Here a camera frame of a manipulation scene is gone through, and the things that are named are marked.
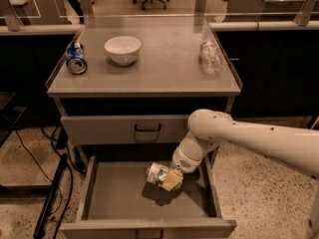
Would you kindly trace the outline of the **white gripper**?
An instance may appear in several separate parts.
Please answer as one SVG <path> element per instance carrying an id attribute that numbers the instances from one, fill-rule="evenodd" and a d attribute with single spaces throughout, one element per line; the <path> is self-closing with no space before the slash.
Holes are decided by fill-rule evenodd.
<path id="1" fill-rule="evenodd" d="M 201 161 L 217 149 L 219 142 L 194 136 L 190 131 L 179 143 L 172 155 L 171 167 L 161 185 L 166 191 L 178 190 L 183 181 L 182 173 L 192 173 Z"/>

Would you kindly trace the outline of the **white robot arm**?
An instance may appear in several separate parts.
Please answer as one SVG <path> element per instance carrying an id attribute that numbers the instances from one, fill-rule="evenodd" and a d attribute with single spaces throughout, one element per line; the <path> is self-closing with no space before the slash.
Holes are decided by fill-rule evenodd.
<path id="1" fill-rule="evenodd" d="M 187 120 L 188 133 L 173 153 L 162 183 L 167 191 L 179 188 L 183 176 L 193 172 L 222 141 L 228 141 L 277 160 L 319 179 L 319 131 L 236 121 L 226 113 L 197 110 Z"/>

